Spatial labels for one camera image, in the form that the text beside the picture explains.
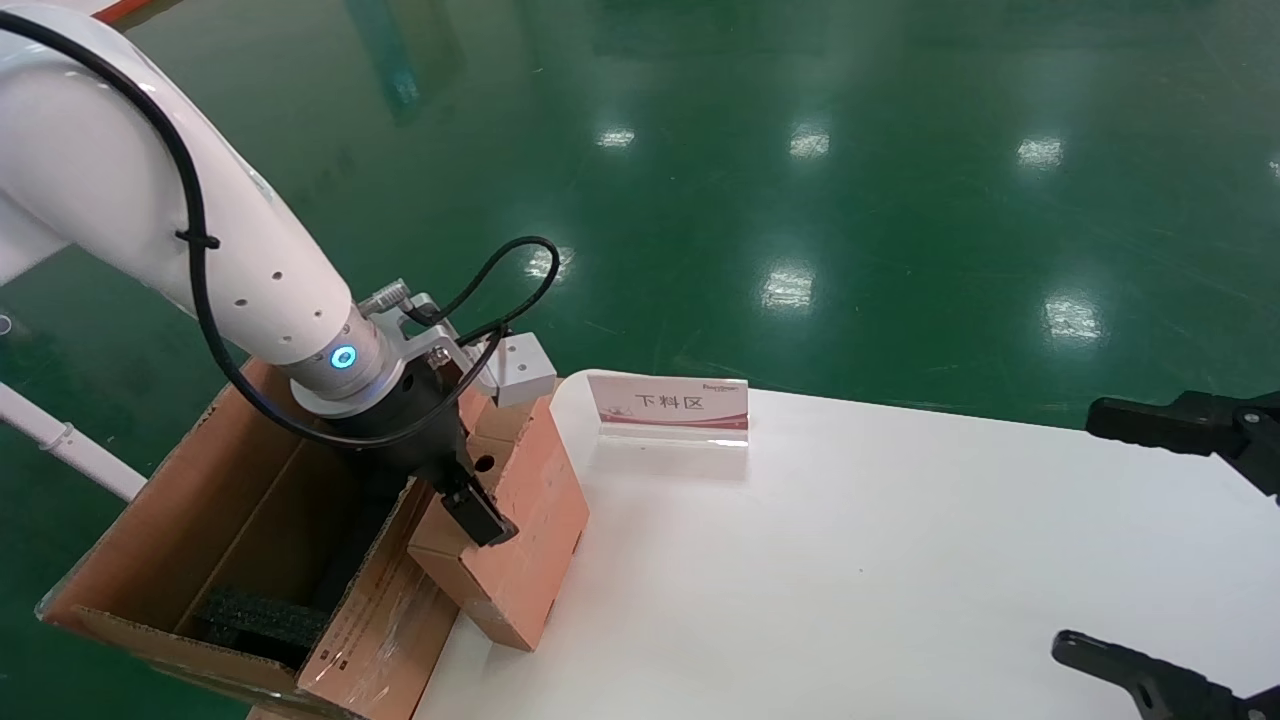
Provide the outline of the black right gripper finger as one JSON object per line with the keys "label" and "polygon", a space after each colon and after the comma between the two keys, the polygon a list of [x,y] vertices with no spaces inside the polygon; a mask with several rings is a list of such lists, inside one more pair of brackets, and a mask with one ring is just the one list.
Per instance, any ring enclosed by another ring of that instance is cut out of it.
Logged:
{"label": "black right gripper finger", "polygon": [[1276,685],[1240,697],[1190,669],[1080,632],[1059,632],[1052,657],[1066,667],[1125,691],[1143,719],[1279,717]]}
{"label": "black right gripper finger", "polygon": [[1279,495],[1279,392],[1235,398],[1187,391],[1167,405],[1097,398],[1087,414],[1097,438],[1221,457],[1261,495]]}

